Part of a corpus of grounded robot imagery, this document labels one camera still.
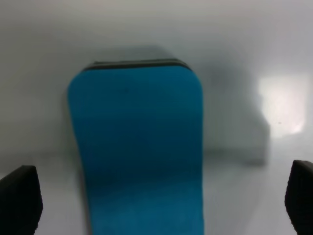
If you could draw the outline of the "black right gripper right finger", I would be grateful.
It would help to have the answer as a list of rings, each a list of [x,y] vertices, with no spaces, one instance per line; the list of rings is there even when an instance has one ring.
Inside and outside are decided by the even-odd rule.
[[[313,233],[313,164],[294,160],[285,194],[285,207],[296,233]]]

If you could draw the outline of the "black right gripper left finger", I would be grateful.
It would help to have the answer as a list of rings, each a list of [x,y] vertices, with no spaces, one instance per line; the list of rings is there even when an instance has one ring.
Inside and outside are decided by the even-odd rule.
[[[36,167],[22,165],[0,180],[0,233],[33,235],[43,211]]]

